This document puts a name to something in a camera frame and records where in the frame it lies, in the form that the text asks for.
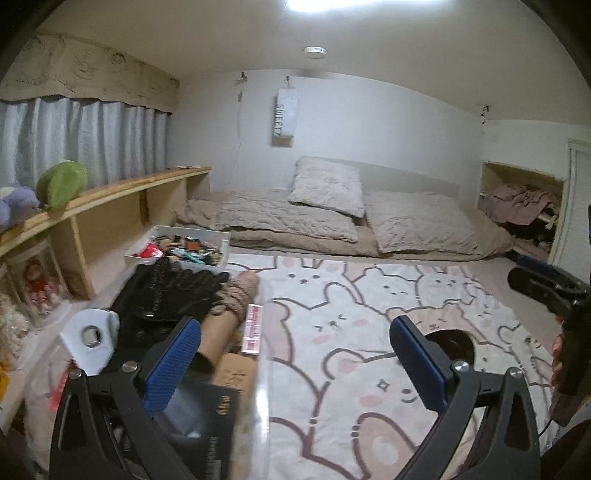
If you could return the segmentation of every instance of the blue grip pad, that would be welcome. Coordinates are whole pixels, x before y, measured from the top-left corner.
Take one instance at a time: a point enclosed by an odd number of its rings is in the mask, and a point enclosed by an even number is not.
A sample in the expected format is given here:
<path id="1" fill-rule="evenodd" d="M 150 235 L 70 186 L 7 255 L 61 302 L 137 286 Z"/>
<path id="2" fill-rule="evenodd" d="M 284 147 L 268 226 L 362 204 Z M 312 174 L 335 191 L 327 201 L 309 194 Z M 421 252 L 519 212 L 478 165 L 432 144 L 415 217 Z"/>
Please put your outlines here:
<path id="1" fill-rule="evenodd" d="M 448 405 L 445 378 L 400 317 L 390 324 L 390 344 L 425 407 L 443 413 Z"/>
<path id="2" fill-rule="evenodd" d="M 201 325 L 191 319 L 144 383 L 144 408 L 150 417 L 166 408 L 200 344 Z"/>

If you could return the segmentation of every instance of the door frame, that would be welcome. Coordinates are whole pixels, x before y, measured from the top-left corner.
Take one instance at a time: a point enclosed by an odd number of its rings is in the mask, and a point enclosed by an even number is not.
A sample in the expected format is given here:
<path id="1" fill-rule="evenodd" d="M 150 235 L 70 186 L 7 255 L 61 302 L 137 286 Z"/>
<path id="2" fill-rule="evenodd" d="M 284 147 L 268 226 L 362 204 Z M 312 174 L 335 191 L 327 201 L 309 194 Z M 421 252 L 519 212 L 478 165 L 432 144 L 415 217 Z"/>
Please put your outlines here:
<path id="1" fill-rule="evenodd" d="M 573 138 L 569 138 L 567 141 L 569 173 L 564 181 L 557 232 L 548 259 L 548 263 L 553 265 L 558 265 L 560 263 L 564 253 L 564 246 L 566 244 L 566 234 L 570 229 L 570 222 L 573 216 L 574 184 L 577 179 L 577 162 L 575 160 L 575 155 L 578 151 L 591 155 L 591 142 L 576 140 Z"/>

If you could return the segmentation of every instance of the pillow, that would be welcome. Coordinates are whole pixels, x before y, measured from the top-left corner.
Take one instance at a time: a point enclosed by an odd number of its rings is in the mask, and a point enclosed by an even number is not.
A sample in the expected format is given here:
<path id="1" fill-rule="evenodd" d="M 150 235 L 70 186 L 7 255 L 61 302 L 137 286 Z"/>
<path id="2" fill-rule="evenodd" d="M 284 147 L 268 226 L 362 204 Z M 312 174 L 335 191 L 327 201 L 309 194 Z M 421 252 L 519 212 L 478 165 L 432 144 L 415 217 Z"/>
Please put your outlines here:
<path id="1" fill-rule="evenodd" d="M 363 216 L 365 208 L 358 168 L 311 157 L 301 157 L 295 167 L 290 202 Z"/>
<path id="2" fill-rule="evenodd" d="M 438 251 L 472 254 L 476 231 L 456 202 L 429 193 L 373 192 L 368 223 L 382 253 Z"/>
<path id="3" fill-rule="evenodd" d="M 37 198 L 50 209 L 65 207 L 78 197 L 88 183 L 88 170 L 78 162 L 66 160 L 41 174 Z"/>

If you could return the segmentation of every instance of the red doll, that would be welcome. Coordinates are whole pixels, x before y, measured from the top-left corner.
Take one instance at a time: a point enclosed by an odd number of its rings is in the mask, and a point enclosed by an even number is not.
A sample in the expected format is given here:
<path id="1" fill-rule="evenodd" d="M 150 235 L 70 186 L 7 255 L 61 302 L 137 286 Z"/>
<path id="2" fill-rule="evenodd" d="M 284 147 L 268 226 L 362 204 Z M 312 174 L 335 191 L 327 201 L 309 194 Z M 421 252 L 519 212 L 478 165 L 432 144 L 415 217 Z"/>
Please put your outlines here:
<path id="1" fill-rule="evenodd" d="M 59 282 L 54 277 L 46 278 L 46 272 L 39 260 L 36 258 L 29 260 L 24 270 L 24 277 L 27 294 L 38 314 L 45 315 L 60 304 Z"/>

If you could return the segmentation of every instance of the ceiling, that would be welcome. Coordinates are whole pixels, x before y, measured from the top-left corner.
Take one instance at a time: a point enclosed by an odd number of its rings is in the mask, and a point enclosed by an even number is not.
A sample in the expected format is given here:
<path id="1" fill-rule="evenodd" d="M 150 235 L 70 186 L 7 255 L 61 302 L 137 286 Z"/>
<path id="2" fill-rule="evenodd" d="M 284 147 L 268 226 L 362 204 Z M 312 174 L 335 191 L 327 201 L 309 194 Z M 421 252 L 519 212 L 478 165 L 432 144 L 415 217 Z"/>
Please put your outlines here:
<path id="1" fill-rule="evenodd" d="M 383 80 L 488 118 L 591 125 L 591 91 L 521 0 L 399 0 L 302 13 L 285 0 L 66 0 L 41 26 L 135 55 L 181 80 L 253 69 Z M 328 49 L 323 60 L 302 52 Z"/>

